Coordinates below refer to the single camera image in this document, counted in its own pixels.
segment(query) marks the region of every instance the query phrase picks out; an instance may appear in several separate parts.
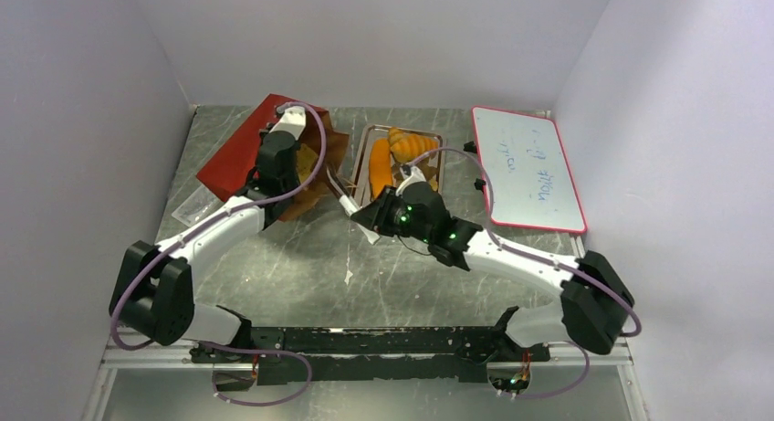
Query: gray marble table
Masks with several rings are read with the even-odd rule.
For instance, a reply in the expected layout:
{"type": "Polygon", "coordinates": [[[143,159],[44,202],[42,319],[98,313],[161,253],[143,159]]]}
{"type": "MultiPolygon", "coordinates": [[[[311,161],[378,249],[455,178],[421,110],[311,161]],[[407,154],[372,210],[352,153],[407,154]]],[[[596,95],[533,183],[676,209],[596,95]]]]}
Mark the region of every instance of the gray marble table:
{"type": "MultiPolygon", "coordinates": [[[[159,239],[185,230],[172,211],[200,185],[196,172],[252,109],[198,109],[159,239]]],[[[334,108],[330,113],[336,131],[350,135],[341,170],[345,176],[351,174],[361,131],[370,124],[437,132],[459,147],[474,136],[469,110],[334,108]]],[[[446,205],[457,216],[483,223],[484,198],[473,187],[476,177],[474,164],[447,156],[446,205]]],[[[497,232],[549,252],[572,253],[567,234],[502,227],[497,232]]],[[[197,278],[199,302],[226,306],[266,326],[488,325],[509,306],[536,307],[546,301],[512,281],[444,267],[399,241],[383,238],[371,246],[332,196],[299,220],[274,224],[233,247],[197,278]]]]}

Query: metal tray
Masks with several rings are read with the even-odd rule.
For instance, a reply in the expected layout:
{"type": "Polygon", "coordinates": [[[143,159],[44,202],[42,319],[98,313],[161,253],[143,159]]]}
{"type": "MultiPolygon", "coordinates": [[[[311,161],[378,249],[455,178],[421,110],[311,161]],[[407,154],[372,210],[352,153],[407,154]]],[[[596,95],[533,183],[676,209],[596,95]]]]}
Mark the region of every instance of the metal tray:
{"type": "MultiPolygon", "coordinates": [[[[366,206],[371,202],[371,183],[368,180],[368,158],[371,155],[371,147],[374,141],[387,138],[391,127],[393,126],[373,124],[363,129],[361,145],[358,147],[358,153],[355,156],[355,165],[351,178],[353,184],[351,189],[352,197],[360,206],[366,206]]],[[[417,135],[435,138],[439,146],[445,146],[444,138],[437,133],[422,132],[404,127],[398,127],[398,129],[406,133],[416,133],[417,135]]],[[[401,176],[399,164],[395,162],[394,158],[391,158],[391,161],[392,181],[395,183],[395,187],[397,187],[403,181],[403,177],[401,176]]],[[[427,158],[422,163],[424,178],[428,181],[435,178],[438,182],[438,193],[441,193],[444,188],[444,163],[445,152],[438,152],[434,157],[427,158]]]]}

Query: black wire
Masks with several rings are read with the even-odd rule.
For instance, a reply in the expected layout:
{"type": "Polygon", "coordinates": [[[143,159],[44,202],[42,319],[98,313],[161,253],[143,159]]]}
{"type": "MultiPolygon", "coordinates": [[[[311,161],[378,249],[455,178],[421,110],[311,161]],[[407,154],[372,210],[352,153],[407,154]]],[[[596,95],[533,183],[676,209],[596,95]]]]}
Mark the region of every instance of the black wire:
{"type": "Polygon", "coordinates": [[[423,256],[425,256],[425,257],[430,257],[431,255],[433,255],[433,254],[430,254],[430,253],[427,253],[427,254],[425,254],[424,252],[420,252],[420,251],[418,251],[418,250],[416,250],[416,249],[412,249],[412,248],[410,248],[410,247],[409,247],[409,245],[407,245],[407,244],[406,244],[406,243],[403,241],[403,239],[401,238],[401,236],[396,236],[396,237],[398,237],[398,239],[399,239],[399,240],[401,240],[401,244],[403,244],[403,246],[404,246],[405,248],[407,248],[407,249],[411,250],[411,251],[412,251],[413,253],[415,253],[415,254],[423,255],[423,256]]]}

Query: wall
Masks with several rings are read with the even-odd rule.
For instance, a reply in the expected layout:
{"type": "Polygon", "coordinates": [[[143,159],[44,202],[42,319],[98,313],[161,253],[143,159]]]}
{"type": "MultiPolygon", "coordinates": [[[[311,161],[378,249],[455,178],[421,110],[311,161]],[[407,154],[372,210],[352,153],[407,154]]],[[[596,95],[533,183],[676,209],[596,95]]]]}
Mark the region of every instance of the wall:
{"type": "Polygon", "coordinates": [[[774,419],[774,0],[611,0],[556,106],[653,420],[774,419]]]}
{"type": "Polygon", "coordinates": [[[79,419],[191,112],[134,0],[0,0],[0,407],[79,419]]]}
{"type": "Polygon", "coordinates": [[[547,109],[608,0],[139,0],[191,101],[547,109]]]}

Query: croissant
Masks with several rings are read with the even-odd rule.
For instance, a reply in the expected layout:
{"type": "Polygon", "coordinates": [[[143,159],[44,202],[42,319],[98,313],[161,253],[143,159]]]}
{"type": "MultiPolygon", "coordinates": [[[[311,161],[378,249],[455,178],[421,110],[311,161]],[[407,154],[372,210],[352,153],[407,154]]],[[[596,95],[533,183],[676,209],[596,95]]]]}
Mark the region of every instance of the croissant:
{"type": "Polygon", "coordinates": [[[399,163],[408,163],[428,150],[437,149],[438,141],[416,133],[405,133],[391,127],[388,135],[390,152],[399,163]]]}

